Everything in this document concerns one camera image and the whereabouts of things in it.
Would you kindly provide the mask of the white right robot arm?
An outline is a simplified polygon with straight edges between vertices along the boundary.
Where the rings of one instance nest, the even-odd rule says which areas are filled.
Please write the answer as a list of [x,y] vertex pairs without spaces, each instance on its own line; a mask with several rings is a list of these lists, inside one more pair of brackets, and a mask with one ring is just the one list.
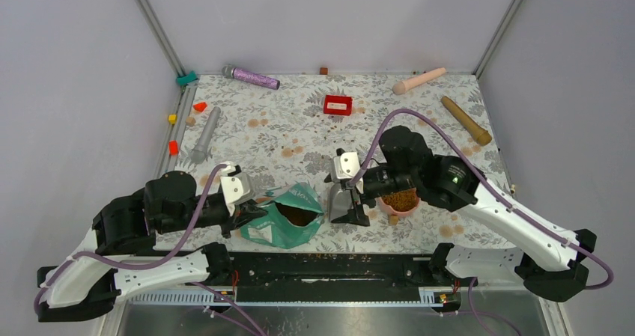
[[503,249],[440,243],[429,262],[437,284],[456,278],[519,284],[553,302],[568,301],[586,289],[589,271],[583,260],[595,247],[593,232],[559,227],[517,205],[480,170],[470,169],[459,157],[433,154],[424,138],[405,126],[384,131],[379,146],[384,161],[365,170],[360,180],[354,180],[361,168],[357,154],[337,150],[326,177],[332,223],[367,226],[364,209],[378,198],[415,192],[426,204],[474,219],[511,243]]

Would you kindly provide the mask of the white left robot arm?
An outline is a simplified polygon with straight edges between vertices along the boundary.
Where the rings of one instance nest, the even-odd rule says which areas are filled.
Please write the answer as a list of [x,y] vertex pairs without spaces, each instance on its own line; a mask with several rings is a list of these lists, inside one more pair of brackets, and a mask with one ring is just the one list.
[[184,246],[196,228],[224,237],[266,215],[250,177],[230,162],[213,169],[217,192],[199,192],[192,175],[170,171],[94,217],[80,245],[59,266],[37,272],[34,312],[42,323],[81,322],[109,313],[134,296],[176,284],[224,284],[236,272],[227,248]]

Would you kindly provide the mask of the green dog food bag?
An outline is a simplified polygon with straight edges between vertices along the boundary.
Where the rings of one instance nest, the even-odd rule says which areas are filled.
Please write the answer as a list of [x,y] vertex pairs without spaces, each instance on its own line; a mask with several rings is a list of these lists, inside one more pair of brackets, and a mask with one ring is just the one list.
[[240,235],[260,245],[291,249],[306,244],[323,223],[320,196],[307,182],[268,190],[255,202],[266,215],[242,226]]

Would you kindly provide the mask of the grey plastic scoop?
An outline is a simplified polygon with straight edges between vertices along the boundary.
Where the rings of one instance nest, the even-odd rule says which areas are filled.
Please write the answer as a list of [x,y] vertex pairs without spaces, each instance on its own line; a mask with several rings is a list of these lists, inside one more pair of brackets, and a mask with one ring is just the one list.
[[333,224],[350,224],[353,209],[352,190],[340,183],[331,186],[328,196],[328,216]]

